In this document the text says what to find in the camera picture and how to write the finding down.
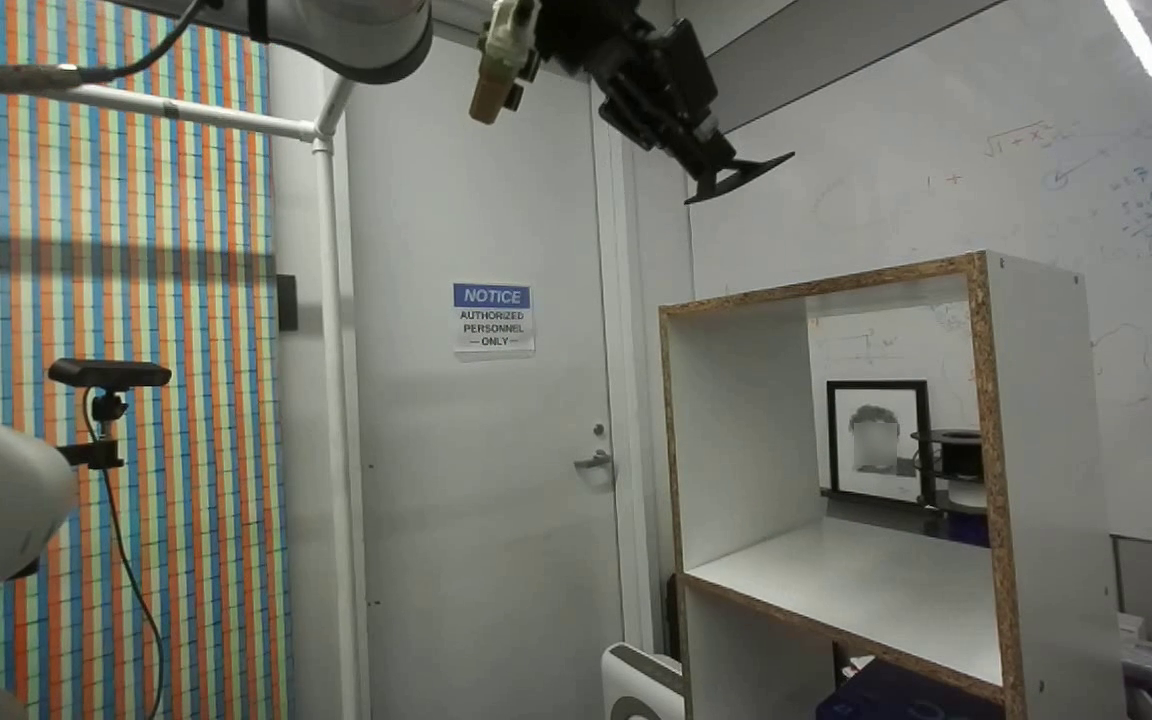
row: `fluorescent light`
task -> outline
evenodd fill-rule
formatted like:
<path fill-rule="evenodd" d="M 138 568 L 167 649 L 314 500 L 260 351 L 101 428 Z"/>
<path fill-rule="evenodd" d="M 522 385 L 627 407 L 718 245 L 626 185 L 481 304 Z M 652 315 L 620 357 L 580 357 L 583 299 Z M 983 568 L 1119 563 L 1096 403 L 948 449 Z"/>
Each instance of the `fluorescent light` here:
<path fill-rule="evenodd" d="M 1136 60 L 1144 65 L 1144 73 L 1152 79 L 1152 38 L 1144 32 L 1131 0 L 1106 0 L 1106 7 L 1119 23 L 1119 32 L 1127 38 Z"/>

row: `white door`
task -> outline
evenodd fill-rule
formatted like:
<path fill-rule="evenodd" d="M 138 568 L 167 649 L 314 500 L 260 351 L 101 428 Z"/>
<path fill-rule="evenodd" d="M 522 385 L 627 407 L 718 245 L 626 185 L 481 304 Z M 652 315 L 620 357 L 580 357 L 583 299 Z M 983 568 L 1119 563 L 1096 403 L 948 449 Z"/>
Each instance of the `white door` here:
<path fill-rule="evenodd" d="M 469 119 L 478 58 L 360 88 L 360 276 L 376 720 L 596 720 L 620 635 L 587 88 Z M 452 283 L 530 288 L 537 337 L 464 351 Z"/>

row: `white shelf board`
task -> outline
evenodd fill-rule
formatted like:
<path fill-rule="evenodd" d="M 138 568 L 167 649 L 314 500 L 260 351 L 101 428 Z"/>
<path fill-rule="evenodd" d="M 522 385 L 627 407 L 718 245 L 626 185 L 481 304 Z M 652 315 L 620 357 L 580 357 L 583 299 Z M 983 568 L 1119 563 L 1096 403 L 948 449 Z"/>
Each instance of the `white shelf board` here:
<path fill-rule="evenodd" d="M 688 578 L 890 661 L 1005 688 L 990 547 L 823 518 Z"/>

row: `framed photo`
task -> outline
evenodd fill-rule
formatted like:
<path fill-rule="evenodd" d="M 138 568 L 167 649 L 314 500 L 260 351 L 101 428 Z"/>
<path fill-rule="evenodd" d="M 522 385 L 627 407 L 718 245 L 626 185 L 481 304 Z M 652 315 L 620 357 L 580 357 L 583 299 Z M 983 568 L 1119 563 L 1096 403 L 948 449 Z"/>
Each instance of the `framed photo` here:
<path fill-rule="evenodd" d="M 924 381 L 834 381 L 828 474 L 837 497 L 932 504 L 932 422 Z"/>

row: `notice sign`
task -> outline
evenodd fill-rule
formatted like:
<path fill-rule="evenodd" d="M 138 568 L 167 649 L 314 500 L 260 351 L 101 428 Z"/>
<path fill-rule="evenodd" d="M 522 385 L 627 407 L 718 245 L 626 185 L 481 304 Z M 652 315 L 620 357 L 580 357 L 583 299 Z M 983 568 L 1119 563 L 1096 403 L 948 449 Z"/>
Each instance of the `notice sign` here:
<path fill-rule="evenodd" d="M 537 304 L 523 283 L 452 283 L 452 344 L 469 357 L 537 350 Z"/>

